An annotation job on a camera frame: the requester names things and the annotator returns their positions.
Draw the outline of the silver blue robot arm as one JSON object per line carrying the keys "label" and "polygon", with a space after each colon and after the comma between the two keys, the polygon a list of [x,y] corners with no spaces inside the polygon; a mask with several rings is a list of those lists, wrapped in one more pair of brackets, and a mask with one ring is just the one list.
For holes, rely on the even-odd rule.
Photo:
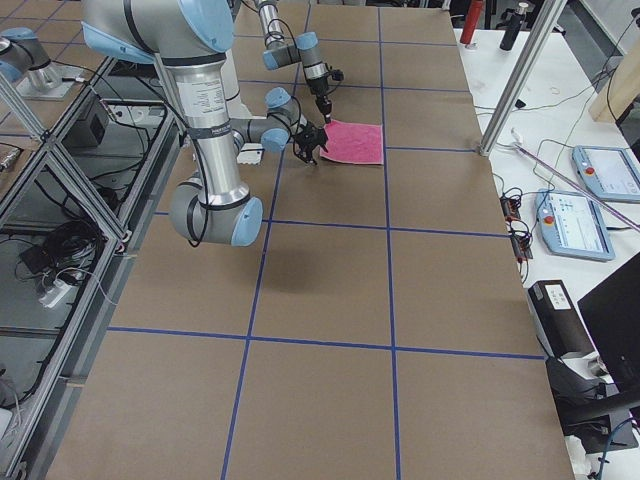
{"label": "silver blue robot arm", "polygon": [[265,50],[262,54],[267,70],[301,64],[307,86],[324,121],[332,121],[329,78],[333,70],[325,62],[315,32],[294,36],[288,24],[279,17],[276,1],[254,1],[259,16]]}
{"label": "silver blue robot arm", "polygon": [[308,121],[286,90],[266,94],[263,118],[233,119],[222,70],[234,41],[234,19],[226,1],[87,1],[86,44],[104,55],[153,64],[176,87],[176,117],[196,155],[197,171],[173,194],[170,220],[193,245],[248,246],[259,233],[263,205],[241,180],[237,158],[247,143],[269,152],[288,144],[313,162],[324,148],[323,128]]}

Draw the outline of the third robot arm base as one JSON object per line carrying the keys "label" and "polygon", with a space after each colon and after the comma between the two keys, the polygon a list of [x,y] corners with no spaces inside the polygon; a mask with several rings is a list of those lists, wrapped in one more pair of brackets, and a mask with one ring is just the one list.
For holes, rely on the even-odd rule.
{"label": "third robot arm base", "polygon": [[71,87],[82,83],[81,67],[55,64],[29,28],[1,32],[1,75],[16,84],[18,93],[31,100],[62,100]]}

